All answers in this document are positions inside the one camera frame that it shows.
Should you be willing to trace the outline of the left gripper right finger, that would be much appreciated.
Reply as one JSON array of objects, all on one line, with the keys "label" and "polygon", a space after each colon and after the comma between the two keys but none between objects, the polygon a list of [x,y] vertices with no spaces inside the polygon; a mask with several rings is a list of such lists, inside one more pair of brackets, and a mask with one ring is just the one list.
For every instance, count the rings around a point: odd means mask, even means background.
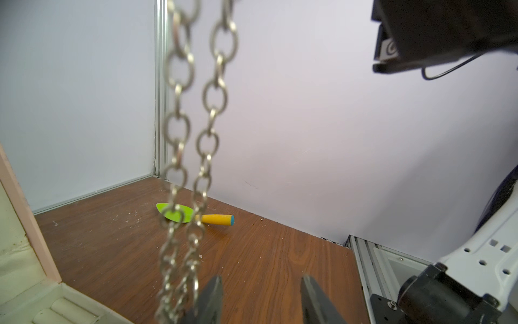
[{"label": "left gripper right finger", "polygon": [[347,324],[313,277],[303,276],[300,292],[304,324]]}]

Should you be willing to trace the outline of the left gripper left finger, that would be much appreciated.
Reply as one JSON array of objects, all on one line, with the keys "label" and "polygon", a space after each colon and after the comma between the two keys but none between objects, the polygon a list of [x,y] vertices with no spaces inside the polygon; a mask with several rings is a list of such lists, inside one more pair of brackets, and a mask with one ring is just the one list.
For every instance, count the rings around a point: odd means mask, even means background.
[{"label": "left gripper left finger", "polygon": [[223,279],[214,276],[203,289],[193,306],[180,321],[181,324],[220,324],[223,312]]}]

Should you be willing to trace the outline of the pink jewelry box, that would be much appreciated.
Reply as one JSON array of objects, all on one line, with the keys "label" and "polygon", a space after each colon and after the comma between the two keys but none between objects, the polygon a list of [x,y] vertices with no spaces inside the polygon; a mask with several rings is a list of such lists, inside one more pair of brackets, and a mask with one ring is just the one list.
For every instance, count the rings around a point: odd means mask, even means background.
[{"label": "pink jewelry box", "polygon": [[63,282],[5,152],[1,153],[1,322],[128,323]]}]

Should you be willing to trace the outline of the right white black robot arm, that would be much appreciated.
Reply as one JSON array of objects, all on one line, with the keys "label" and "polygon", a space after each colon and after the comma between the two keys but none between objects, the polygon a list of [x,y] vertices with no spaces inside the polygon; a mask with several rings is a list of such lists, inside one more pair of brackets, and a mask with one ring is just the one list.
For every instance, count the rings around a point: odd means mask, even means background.
[{"label": "right white black robot arm", "polygon": [[370,306],[375,323],[516,323],[517,169],[462,247],[408,277],[395,298],[373,294]]}]

